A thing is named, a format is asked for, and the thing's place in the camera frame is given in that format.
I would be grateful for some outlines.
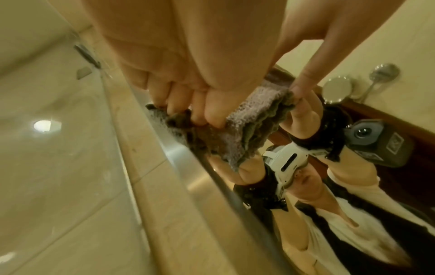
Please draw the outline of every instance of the terry cloth fabric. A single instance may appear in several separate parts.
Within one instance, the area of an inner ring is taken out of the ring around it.
[[[234,171],[264,145],[278,130],[287,112],[294,108],[289,86],[294,77],[281,68],[273,68],[255,91],[227,118],[224,129],[190,123],[190,110],[168,116],[165,110],[147,105],[151,117],[161,123],[182,144],[194,151],[218,154]]]

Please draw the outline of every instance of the white vr headset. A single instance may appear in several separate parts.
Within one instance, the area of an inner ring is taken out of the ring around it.
[[[266,151],[263,156],[266,164],[275,173],[278,186],[276,195],[282,198],[284,190],[293,183],[295,171],[298,168],[308,165],[308,155],[310,152],[295,143],[277,147],[274,151]]]

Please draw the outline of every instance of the neck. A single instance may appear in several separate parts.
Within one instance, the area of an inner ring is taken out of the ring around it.
[[[338,205],[337,200],[335,199],[334,195],[328,191],[326,187],[322,190],[320,196],[315,200],[310,200],[310,201],[302,200],[302,202],[309,204],[314,208],[323,209],[332,213],[338,214],[340,212],[340,206]]]

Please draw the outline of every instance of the metal strip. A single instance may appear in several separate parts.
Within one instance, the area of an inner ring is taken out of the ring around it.
[[[154,123],[145,107],[150,103],[148,95],[132,91],[158,136],[166,157],[237,273],[298,274],[282,248],[246,210],[205,157],[200,154],[195,156],[187,147],[176,142],[166,129]]]

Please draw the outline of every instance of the towel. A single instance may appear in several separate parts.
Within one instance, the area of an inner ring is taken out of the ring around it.
[[[253,157],[267,137],[278,130],[287,112],[294,108],[293,95],[289,92],[293,80],[288,72],[274,67],[261,85],[228,116],[224,129],[194,126],[190,122],[190,110],[168,116],[165,110],[152,104],[146,107],[151,117],[179,142],[195,152],[218,154],[237,171],[240,164]]]

